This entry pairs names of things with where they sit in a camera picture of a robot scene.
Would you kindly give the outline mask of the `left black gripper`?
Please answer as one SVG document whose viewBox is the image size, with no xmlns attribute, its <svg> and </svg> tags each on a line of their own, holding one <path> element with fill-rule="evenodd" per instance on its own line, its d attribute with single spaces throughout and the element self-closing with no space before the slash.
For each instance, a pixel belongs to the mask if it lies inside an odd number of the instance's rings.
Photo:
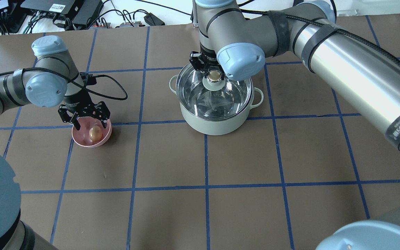
<svg viewBox="0 0 400 250">
<path fill-rule="evenodd" d="M 103 132 L 109 131 L 110 110 L 105 102 L 94 104 L 89 95 L 65 95 L 64 104 L 58 108 L 58 114 L 64 123 L 71 123 L 79 131 L 78 117 L 92 117 L 100 120 Z"/>
</svg>

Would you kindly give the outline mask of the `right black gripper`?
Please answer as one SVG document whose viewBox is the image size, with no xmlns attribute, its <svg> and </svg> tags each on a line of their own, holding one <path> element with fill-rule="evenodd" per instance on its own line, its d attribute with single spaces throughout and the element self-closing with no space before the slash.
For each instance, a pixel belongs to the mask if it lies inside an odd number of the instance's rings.
<svg viewBox="0 0 400 250">
<path fill-rule="evenodd" d="M 189 62 L 191 66 L 202 73 L 209 73 L 212 70 L 221 72 L 221 66 L 217 60 L 217 55 L 208 51 L 191 51 Z"/>
</svg>

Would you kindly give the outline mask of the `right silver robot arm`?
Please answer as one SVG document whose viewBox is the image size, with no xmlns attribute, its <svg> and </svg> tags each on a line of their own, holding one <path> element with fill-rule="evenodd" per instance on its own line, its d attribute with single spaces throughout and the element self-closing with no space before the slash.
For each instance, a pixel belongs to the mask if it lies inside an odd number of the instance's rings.
<svg viewBox="0 0 400 250">
<path fill-rule="evenodd" d="M 336 25 L 335 3 L 312 0 L 246 19 L 235 0 L 194 0 L 201 51 L 194 68 L 244 80 L 291 51 L 400 151 L 400 60 Z"/>
</svg>

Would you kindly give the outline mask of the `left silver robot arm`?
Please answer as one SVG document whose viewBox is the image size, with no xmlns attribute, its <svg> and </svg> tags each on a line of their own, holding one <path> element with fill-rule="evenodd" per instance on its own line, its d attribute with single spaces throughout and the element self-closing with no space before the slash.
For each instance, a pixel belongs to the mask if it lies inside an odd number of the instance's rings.
<svg viewBox="0 0 400 250">
<path fill-rule="evenodd" d="M 28 104 L 57 106 L 62 121 L 77 130 L 83 117 L 109 127 L 109 109 L 103 101 L 94 104 L 91 100 L 92 91 L 87 88 L 91 76 L 78 71 L 62 38 L 43 36 L 31 48 L 38 60 L 33 68 L 0 73 L 0 115 Z M 55 250 L 21 220 L 21 190 L 14 177 L 14 170 L 0 155 L 0 250 Z"/>
</svg>

